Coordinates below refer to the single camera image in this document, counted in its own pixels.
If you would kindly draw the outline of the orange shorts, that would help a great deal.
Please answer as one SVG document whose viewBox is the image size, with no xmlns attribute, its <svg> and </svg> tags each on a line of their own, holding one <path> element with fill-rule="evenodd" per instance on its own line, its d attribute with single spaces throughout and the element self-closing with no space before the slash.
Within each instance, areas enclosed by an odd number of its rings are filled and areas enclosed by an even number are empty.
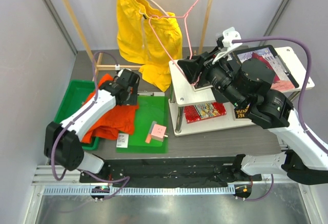
<svg viewBox="0 0 328 224">
<path fill-rule="evenodd" d="M 138 109 L 139 104 L 115 106 L 91 126 L 81 142 L 90 144 L 93 137 L 116 140 L 119 132 L 133 135 L 135 113 Z"/>
</svg>

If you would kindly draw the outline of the pink wire hanger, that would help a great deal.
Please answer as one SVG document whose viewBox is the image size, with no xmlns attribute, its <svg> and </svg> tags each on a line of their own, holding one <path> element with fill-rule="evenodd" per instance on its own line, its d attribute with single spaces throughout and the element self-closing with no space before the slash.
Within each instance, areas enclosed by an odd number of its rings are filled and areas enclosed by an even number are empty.
<svg viewBox="0 0 328 224">
<path fill-rule="evenodd" d="M 187 12 L 183 15 L 183 16 L 161 16 L 158 17 L 157 15 L 152 15 L 149 20 L 148 20 L 148 24 L 151 28 L 151 30 L 153 31 L 153 33 L 155 34 L 158 42 L 160 43 L 161 47 L 164 49 L 165 53 L 167 54 L 167 56 L 170 58 L 171 62 L 173 63 L 173 65 L 176 66 L 176 68 L 179 70 L 179 72 L 182 74 L 182 76 L 185 78 L 185 80 L 189 83 L 185 73 L 183 72 L 183 70 L 181 69 L 181 67 L 177 64 L 177 60 L 174 60 L 172 58 L 172 56 L 170 55 L 170 53 L 167 51 L 167 49 L 164 47 L 163 43 L 161 42 L 160 38 L 158 37 L 155 29 L 153 28 L 152 24 L 151 24 L 151 20 L 153 18 L 158 18 L 158 19 L 162 19 L 162 18 L 175 18 L 175 19 L 183 19 L 183 23 L 184 23 L 184 28 L 185 28 L 185 32 L 186 32 L 186 37 L 187 37 L 187 42 L 188 42 L 188 47 L 189 47 L 189 52 L 190 52 L 190 56 L 189 59 L 192 58 L 193 56 L 193 51 L 192 51 L 192 46 L 191 46 L 191 41 L 190 41 L 190 37 L 189 37 L 189 31 L 188 31 L 188 24 L 187 24 L 187 18 L 190 14 L 190 12 L 193 10 L 193 8 L 196 6 L 196 4 L 199 2 L 199 0 L 196 0 L 192 6 L 187 10 Z"/>
</svg>

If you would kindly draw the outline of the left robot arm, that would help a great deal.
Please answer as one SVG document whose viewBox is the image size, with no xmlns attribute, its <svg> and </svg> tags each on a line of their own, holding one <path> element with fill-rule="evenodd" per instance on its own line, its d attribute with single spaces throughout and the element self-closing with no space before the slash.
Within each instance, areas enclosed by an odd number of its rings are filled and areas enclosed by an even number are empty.
<svg viewBox="0 0 328 224">
<path fill-rule="evenodd" d="M 140 77 L 130 69 L 122 69 L 113 80 L 95 85 L 94 96 L 67 119 L 46 127 L 44 155 L 51 161 L 51 170 L 58 181 L 55 164 L 65 171 L 82 170 L 97 182 L 108 179 L 105 161 L 83 150 L 81 140 L 89 129 L 108 111 L 118 106 L 135 105 Z"/>
</svg>

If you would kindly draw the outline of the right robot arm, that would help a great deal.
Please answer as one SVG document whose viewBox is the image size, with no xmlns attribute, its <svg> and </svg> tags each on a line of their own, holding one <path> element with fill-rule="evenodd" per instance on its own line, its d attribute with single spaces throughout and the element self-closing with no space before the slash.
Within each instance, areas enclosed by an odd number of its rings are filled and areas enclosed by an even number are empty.
<svg viewBox="0 0 328 224">
<path fill-rule="evenodd" d="M 209 83 L 235 110 L 245 110 L 252 123 L 274 133 L 289 147 L 287 151 L 252 156 L 239 154 L 231 167 L 236 180 L 257 174 L 282 174 L 304 185 L 327 183 L 327 147 L 301 123 L 300 112 L 280 91 L 272 89 L 275 72 L 257 54 L 240 60 L 205 52 L 177 62 L 191 84 Z"/>
</svg>

